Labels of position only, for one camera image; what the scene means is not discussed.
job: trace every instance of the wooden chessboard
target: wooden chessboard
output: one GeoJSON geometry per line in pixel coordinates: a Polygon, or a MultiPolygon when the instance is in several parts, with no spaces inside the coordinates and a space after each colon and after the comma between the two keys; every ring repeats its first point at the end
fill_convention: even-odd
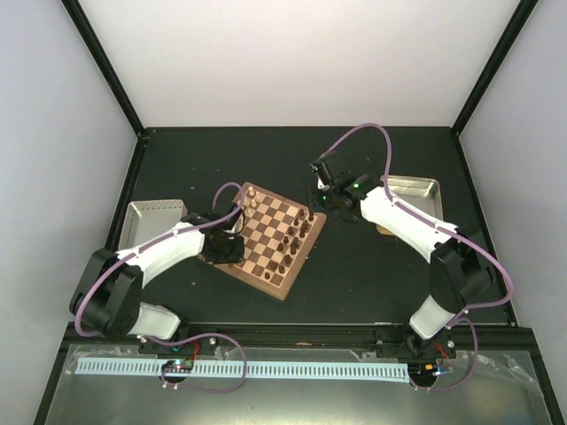
{"type": "Polygon", "coordinates": [[[285,299],[327,217],[319,212],[310,215],[306,206],[254,184],[247,182],[243,188],[245,227],[240,234],[245,239],[244,259],[239,264],[216,267],[254,288],[285,299]]]}

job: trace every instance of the silver tray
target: silver tray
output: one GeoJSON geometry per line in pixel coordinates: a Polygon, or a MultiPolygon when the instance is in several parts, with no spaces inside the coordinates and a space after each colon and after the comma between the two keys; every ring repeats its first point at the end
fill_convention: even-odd
{"type": "MultiPolygon", "coordinates": [[[[390,175],[388,176],[388,187],[404,201],[432,217],[443,220],[441,189],[437,180],[390,175]]],[[[377,230],[382,235],[393,235],[382,226],[377,226],[377,230]]]]}
{"type": "Polygon", "coordinates": [[[132,248],[167,232],[186,214],[181,199],[130,202],[118,249],[132,248]]]}

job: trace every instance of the robotic arm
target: robotic arm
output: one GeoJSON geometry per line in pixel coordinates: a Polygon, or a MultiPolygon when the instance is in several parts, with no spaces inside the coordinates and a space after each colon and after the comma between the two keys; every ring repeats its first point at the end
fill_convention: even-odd
{"type": "Polygon", "coordinates": [[[413,355],[454,318],[470,300],[493,281],[487,261],[438,228],[460,233],[480,242],[472,228],[438,220],[404,200],[390,195],[384,183],[364,174],[357,178],[344,166],[336,151],[311,165],[317,175],[316,189],[309,191],[315,209],[339,209],[354,217],[387,228],[430,263],[430,295],[409,319],[405,348],[413,355]]]}
{"type": "Polygon", "coordinates": [[[193,213],[165,234],[134,248],[96,251],[83,272],[69,310],[77,315],[85,298],[94,290],[82,307],[79,320],[99,333],[110,339],[126,335],[171,338],[181,318],[164,306],[142,303],[142,290],[168,268],[199,254],[214,264],[240,262],[244,256],[244,238],[233,229],[242,210],[232,204],[230,213],[233,213],[230,220],[216,225],[214,221],[221,217],[216,211],[193,213]],[[123,264],[95,288],[101,276],[119,262],[123,264]]]}

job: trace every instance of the purple cable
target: purple cable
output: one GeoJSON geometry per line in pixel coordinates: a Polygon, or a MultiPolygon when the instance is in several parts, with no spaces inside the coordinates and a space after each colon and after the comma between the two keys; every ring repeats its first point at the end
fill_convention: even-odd
{"type": "MultiPolygon", "coordinates": [[[[218,196],[227,187],[234,187],[234,188],[238,189],[238,191],[240,192],[240,206],[242,207],[242,205],[245,204],[245,193],[242,190],[242,187],[238,183],[234,183],[234,182],[225,183],[217,190],[216,194],[214,195],[213,205],[216,204],[216,200],[217,200],[218,196]]],[[[205,224],[199,224],[197,226],[191,226],[190,228],[183,228],[183,229],[179,230],[178,234],[193,232],[195,230],[200,230],[201,228],[210,228],[212,226],[216,226],[217,224],[223,223],[224,221],[234,217],[237,213],[238,213],[238,208],[235,208],[229,214],[225,215],[224,217],[222,217],[218,220],[213,220],[213,221],[211,221],[209,223],[205,223],[205,224]]],[[[166,233],[164,235],[156,237],[155,239],[153,239],[150,242],[143,245],[140,248],[139,253],[140,254],[143,253],[144,251],[150,249],[152,246],[155,246],[158,243],[166,241],[167,239],[169,239],[170,237],[173,237],[174,235],[175,234],[173,232],[169,232],[169,233],[166,233]]],[[[74,330],[77,332],[77,334],[79,334],[80,336],[85,336],[85,337],[92,337],[92,336],[98,335],[98,332],[96,332],[96,331],[87,332],[81,326],[81,319],[82,319],[82,315],[85,312],[85,308],[87,307],[87,304],[92,299],[95,292],[97,292],[98,288],[106,281],[106,279],[108,279],[108,277],[112,273],[114,273],[120,266],[125,264],[127,261],[130,261],[135,256],[136,256],[136,254],[134,252],[132,252],[129,255],[127,255],[126,257],[124,257],[123,259],[119,259],[118,261],[116,261],[116,263],[114,263],[112,266],[110,266],[108,268],[108,270],[106,270],[104,273],[102,273],[100,275],[100,277],[97,279],[95,284],[92,285],[92,287],[89,289],[89,291],[85,295],[85,298],[81,301],[81,305],[79,305],[79,308],[77,310],[77,314],[74,316],[74,330]]]]}
{"type": "MultiPolygon", "coordinates": [[[[153,336],[148,336],[148,339],[153,341],[156,344],[160,344],[160,345],[163,345],[165,347],[175,347],[177,345],[192,343],[193,341],[197,341],[198,339],[201,339],[201,338],[210,338],[210,337],[226,339],[227,341],[233,343],[234,346],[238,348],[238,350],[240,351],[240,354],[242,354],[242,361],[244,363],[242,376],[240,376],[240,379],[238,379],[238,382],[236,384],[234,384],[230,388],[227,388],[226,390],[214,390],[212,388],[198,387],[197,385],[189,385],[188,383],[178,383],[177,387],[184,388],[186,390],[197,390],[197,391],[201,391],[201,392],[207,392],[209,394],[229,394],[230,392],[238,390],[242,386],[242,384],[245,381],[246,372],[247,372],[247,369],[248,369],[248,359],[246,358],[245,351],[243,350],[242,346],[238,343],[238,341],[236,339],[233,339],[228,335],[216,334],[216,333],[208,333],[208,334],[201,334],[201,335],[197,335],[197,336],[192,336],[191,338],[186,338],[186,339],[183,339],[181,341],[176,341],[174,343],[170,343],[168,341],[163,341],[163,340],[155,338],[153,336]]],[[[170,385],[171,384],[170,382],[166,382],[166,372],[167,371],[164,370],[163,373],[161,374],[161,381],[165,385],[170,385]]]]}
{"type": "Polygon", "coordinates": [[[470,331],[472,332],[472,343],[474,344],[474,352],[473,352],[473,357],[472,357],[472,365],[470,365],[470,369],[469,372],[464,376],[464,378],[461,379],[461,381],[456,382],[452,385],[448,385],[446,387],[443,388],[426,388],[426,387],[420,387],[419,385],[417,385],[413,379],[409,378],[409,383],[416,389],[416,390],[425,390],[425,391],[435,391],[435,392],[442,392],[442,391],[449,391],[449,390],[454,390],[455,388],[460,387],[461,385],[463,385],[464,383],[466,383],[475,373],[475,370],[477,370],[477,359],[478,359],[478,338],[477,338],[477,331],[475,330],[474,325],[472,324],[472,321],[470,321],[469,319],[467,319],[466,317],[461,318],[460,320],[458,320],[455,324],[459,324],[459,323],[463,323],[466,322],[469,327],[470,327],[470,331]]]}
{"type": "Polygon", "coordinates": [[[382,180],[384,181],[384,190],[386,192],[386,196],[392,201],[392,192],[390,192],[390,188],[388,187],[388,176],[390,175],[390,164],[392,163],[392,141],[390,140],[390,135],[384,127],[378,126],[378,124],[374,124],[373,122],[367,122],[366,124],[360,124],[360,126],[353,127],[346,133],[344,133],[340,139],[334,142],[334,144],[332,144],[330,148],[321,155],[321,157],[327,155],[331,151],[334,151],[337,146],[339,146],[350,135],[356,133],[362,128],[376,128],[380,130],[380,132],[384,135],[384,139],[386,141],[386,166],[384,167],[384,176],[382,180]]]}
{"type": "MultiPolygon", "coordinates": [[[[367,124],[360,124],[360,126],[357,127],[353,127],[349,131],[347,131],[340,139],[334,142],[334,144],[332,144],[331,147],[323,153],[323,155],[336,149],[337,146],[339,146],[348,136],[360,130],[361,128],[377,128],[384,135],[387,149],[386,149],[386,166],[384,168],[384,176],[382,177],[382,180],[384,182],[384,191],[386,193],[386,196],[388,197],[388,199],[390,199],[390,201],[393,201],[394,199],[392,193],[390,192],[390,188],[388,187],[388,176],[390,175],[390,164],[392,162],[392,142],[390,140],[390,136],[388,135],[388,132],[382,126],[379,126],[378,124],[374,124],[374,123],[367,123],[367,124]]],[[[398,206],[402,211],[408,213],[409,215],[421,221],[422,223],[426,224],[430,228],[436,227],[433,221],[426,219],[418,212],[415,212],[410,208],[407,208],[405,205],[399,202],[394,202],[394,204],[398,206]]],[[[500,262],[495,257],[493,257],[488,251],[484,250],[481,246],[472,242],[470,239],[467,239],[466,237],[457,234],[453,230],[449,230],[447,228],[442,228],[442,227],[437,227],[436,230],[447,236],[452,237],[453,239],[459,241],[460,243],[464,243],[465,245],[469,246],[470,248],[478,252],[480,255],[485,257],[502,274],[502,277],[504,278],[504,282],[508,287],[508,292],[506,293],[506,296],[504,296],[503,298],[497,301],[466,305],[458,314],[456,314],[456,316],[450,322],[448,322],[447,326],[449,327],[454,326],[454,324],[462,317],[465,311],[475,310],[478,308],[497,307],[499,305],[504,305],[510,301],[512,295],[514,295],[514,289],[515,289],[514,283],[512,282],[512,277],[509,275],[508,271],[504,268],[504,266],[500,264],[500,262]]]]}

